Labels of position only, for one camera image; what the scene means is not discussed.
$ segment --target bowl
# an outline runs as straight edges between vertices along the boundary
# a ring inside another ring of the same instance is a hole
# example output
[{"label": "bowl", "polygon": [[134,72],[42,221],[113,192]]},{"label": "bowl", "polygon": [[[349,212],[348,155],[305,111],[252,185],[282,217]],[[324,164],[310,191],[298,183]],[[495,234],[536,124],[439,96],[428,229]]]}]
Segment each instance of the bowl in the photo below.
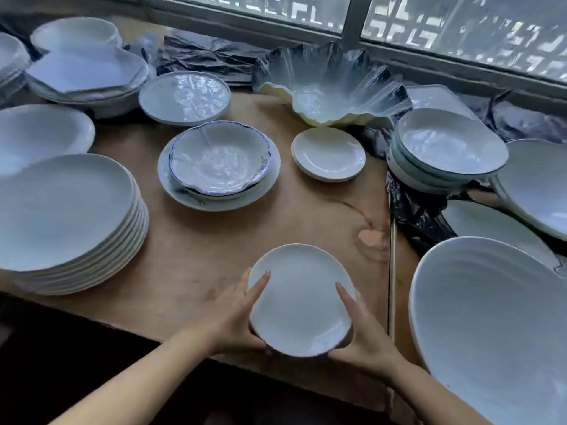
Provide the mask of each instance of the bowl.
[{"label": "bowl", "polygon": [[385,65],[335,42],[271,51],[252,68],[252,88],[291,104],[314,127],[392,128],[412,108],[404,85]]},{"label": "bowl", "polygon": [[233,195],[260,182],[272,155],[264,134],[233,121],[212,121],[181,133],[169,156],[171,174],[203,195]]},{"label": "bowl", "polygon": [[455,182],[470,182],[502,168],[508,149],[489,128],[439,109],[406,113],[395,129],[400,150],[421,170]]},{"label": "bowl", "polygon": [[567,284],[505,243],[456,237],[416,268],[409,317],[429,372],[494,425],[567,417]]},{"label": "bowl", "polygon": [[52,50],[85,46],[122,46],[120,32],[112,22],[85,16],[48,22],[33,31],[30,41],[42,55]]}]

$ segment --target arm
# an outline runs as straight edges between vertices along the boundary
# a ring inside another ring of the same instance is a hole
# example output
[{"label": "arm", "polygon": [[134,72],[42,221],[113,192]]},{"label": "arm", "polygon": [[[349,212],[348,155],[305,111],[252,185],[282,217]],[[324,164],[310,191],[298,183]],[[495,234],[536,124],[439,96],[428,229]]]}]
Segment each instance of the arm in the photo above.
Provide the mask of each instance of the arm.
[{"label": "arm", "polygon": [[384,381],[428,425],[492,425],[427,371],[406,361],[358,292],[357,301],[340,284],[337,292],[353,321],[354,336],[345,348],[330,351],[331,359],[351,364]]},{"label": "arm", "polygon": [[52,425],[147,425],[187,375],[205,358],[233,349],[265,349],[248,328],[266,273],[247,293],[246,271],[204,314],[157,349],[71,407]]}]

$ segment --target finger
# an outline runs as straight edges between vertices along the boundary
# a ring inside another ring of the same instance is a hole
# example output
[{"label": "finger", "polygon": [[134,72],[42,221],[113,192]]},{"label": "finger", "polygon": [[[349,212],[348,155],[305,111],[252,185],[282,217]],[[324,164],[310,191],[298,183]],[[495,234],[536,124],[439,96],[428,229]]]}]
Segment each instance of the finger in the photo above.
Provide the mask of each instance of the finger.
[{"label": "finger", "polygon": [[272,276],[272,271],[266,271],[264,275],[252,287],[252,289],[250,289],[246,294],[246,301],[250,308],[252,308],[254,303],[257,302],[257,300],[260,298],[260,295],[262,295],[262,292],[264,292],[264,288],[268,284],[270,276]]}]

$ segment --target blue rim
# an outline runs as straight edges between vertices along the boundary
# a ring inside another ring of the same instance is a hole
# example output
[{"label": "blue rim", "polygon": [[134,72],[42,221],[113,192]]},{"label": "blue rim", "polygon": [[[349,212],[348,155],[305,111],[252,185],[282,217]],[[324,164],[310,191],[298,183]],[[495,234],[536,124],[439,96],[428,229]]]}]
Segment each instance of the blue rim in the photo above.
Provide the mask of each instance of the blue rim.
[{"label": "blue rim", "polygon": [[[210,124],[213,124],[213,123],[214,124],[217,124],[217,123],[232,123],[232,124],[244,127],[244,128],[249,128],[249,129],[255,131],[256,133],[258,133],[264,139],[264,141],[266,142],[266,146],[268,148],[268,162],[264,165],[262,170],[260,170],[248,182],[243,184],[242,187],[239,188],[237,191],[231,192],[229,194],[225,194],[223,192],[209,191],[209,190],[206,190],[206,189],[202,189],[202,188],[200,188],[196,185],[192,185],[192,184],[182,182],[182,180],[175,175],[175,172],[173,171],[173,168],[171,166],[171,161],[172,161],[172,158],[173,158],[173,154],[175,152],[175,146],[176,146],[177,142],[179,141],[179,139],[182,139],[190,131],[197,130],[199,128],[203,128],[203,127],[210,125]],[[261,131],[257,130],[256,128],[251,127],[250,125],[244,125],[243,123],[236,122],[236,121],[210,121],[210,122],[205,122],[201,125],[198,125],[196,127],[192,127],[192,128],[189,128],[188,130],[183,131],[181,134],[179,134],[175,138],[175,141],[174,141],[173,145],[171,146],[170,155],[168,157],[168,165],[169,165],[169,168],[170,168],[170,173],[175,178],[175,180],[177,180],[177,182],[180,183],[180,185],[182,185],[185,188],[192,189],[196,192],[200,192],[203,195],[212,195],[214,197],[227,197],[229,195],[239,194],[240,192],[244,191],[245,189],[247,189],[247,188],[249,188],[253,185],[256,185],[258,182],[260,182],[265,177],[266,172],[268,171],[271,163],[272,163],[272,152],[270,151],[270,142],[268,141],[267,136],[264,133],[262,133]]]}]

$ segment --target stack of plates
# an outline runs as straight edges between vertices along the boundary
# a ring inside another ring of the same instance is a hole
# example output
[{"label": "stack of plates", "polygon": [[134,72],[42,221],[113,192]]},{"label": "stack of plates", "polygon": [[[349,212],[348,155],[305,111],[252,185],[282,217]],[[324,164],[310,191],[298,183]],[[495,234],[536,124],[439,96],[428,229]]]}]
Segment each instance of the stack of plates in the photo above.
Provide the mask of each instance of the stack of plates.
[{"label": "stack of plates", "polygon": [[481,122],[439,109],[415,109],[395,128],[386,161],[402,183],[448,194],[484,179],[508,159],[506,144]]},{"label": "stack of plates", "polygon": [[102,155],[30,165],[0,182],[0,200],[0,268],[40,295],[107,280],[136,255],[149,226],[136,180]]},{"label": "stack of plates", "polygon": [[24,87],[23,72],[29,64],[30,55],[24,44],[0,33],[0,107],[8,106],[12,96]]},{"label": "stack of plates", "polygon": [[135,54],[96,46],[50,52],[26,73],[30,90],[40,97],[110,118],[138,107],[138,92],[154,72]]}]

